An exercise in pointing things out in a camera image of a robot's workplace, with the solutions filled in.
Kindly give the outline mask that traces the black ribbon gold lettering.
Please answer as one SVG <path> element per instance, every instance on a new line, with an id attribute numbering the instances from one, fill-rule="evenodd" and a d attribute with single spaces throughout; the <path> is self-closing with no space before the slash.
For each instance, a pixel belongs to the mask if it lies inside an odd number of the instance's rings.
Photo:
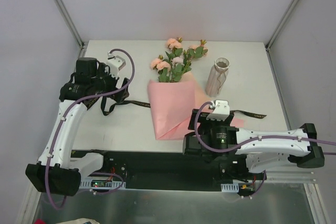
<path id="1" fill-rule="evenodd" d="M 106 102 L 107 102 L 107 97 L 102 97 L 102 100 L 101 100 L 101 103 L 100 103 L 100 109 L 101 109 L 101 112 L 104 116 L 109 115 L 117 105 L 134 104 L 136 106 L 141 106 L 141 107 L 144 107 L 144 108 L 150 108 L 151 107 L 151 105 L 149 103 L 146 103 L 146 102 L 140 102 L 140 101 L 136 101 L 136 100 L 122 100 L 121 102 L 114 103 L 113 105 L 111 105 L 109 107 L 108 110 L 106 110 Z M 234 113 L 241 113 L 245 116 L 248 116 L 250 118 L 256 118 L 256 119 L 264 119 L 266 117 L 266 115 L 264 115 L 264 114 L 257 114 L 257 113 L 252 113 L 252 112 L 248 112 L 248 111 L 243 111 L 243 110 L 231 110 L 230 112 L 233 113 L 233 114 Z"/>

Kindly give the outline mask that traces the pink wrapping paper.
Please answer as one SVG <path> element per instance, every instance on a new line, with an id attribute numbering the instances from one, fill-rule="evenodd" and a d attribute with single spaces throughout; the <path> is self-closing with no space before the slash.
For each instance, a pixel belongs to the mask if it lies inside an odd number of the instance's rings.
<path id="1" fill-rule="evenodd" d="M 191 72 L 176 83 L 149 81 L 148 97 L 157 140 L 182 140 L 190 132 L 192 110 L 211 101 Z"/>

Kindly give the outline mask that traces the pink flower stem pale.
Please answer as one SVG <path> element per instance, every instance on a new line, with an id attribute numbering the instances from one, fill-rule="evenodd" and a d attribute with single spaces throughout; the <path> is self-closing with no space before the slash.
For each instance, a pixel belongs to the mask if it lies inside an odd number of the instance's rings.
<path id="1" fill-rule="evenodd" d="M 182 77 L 182 72 L 184 68 L 184 62 L 183 58 L 181 57 L 175 57 L 172 60 L 172 81 L 173 82 L 179 82 Z"/>

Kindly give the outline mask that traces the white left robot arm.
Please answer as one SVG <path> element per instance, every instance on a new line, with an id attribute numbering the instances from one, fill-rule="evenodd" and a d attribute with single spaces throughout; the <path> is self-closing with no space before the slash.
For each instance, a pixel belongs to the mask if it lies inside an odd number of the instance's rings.
<path id="1" fill-rule="evenodd" d="M 74 73 L 60 90 L 57 119 L 49 141 L 36 164 L 28 164 L 25 174 L 40 193 L 74 196 L 81 181 L 96 172 L 110 173 L 111 164 L 101 154 L 87 153 L 71 162 L 71 151 L 80 122 L 99 99 L 99 94 L 116 91 L 119 71 L 126 65 L 119 56 L 106 62 L 85 57 L 76 61 Z"/>

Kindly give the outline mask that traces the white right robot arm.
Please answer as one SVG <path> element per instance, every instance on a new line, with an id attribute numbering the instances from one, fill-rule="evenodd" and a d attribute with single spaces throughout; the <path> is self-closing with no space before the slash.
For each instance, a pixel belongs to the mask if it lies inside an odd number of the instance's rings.
<path id="1" fill-rule="evenodd" d="M 183 154 L 218 164 L 221 172 L 248 179 L 267 169 L 289 163 L 299 168 L 320 168 L 325 164 L 313 124 L 284 132 L 262 132 L 234 127 L 233 112 L 192 112 L 184 136 Z"/>

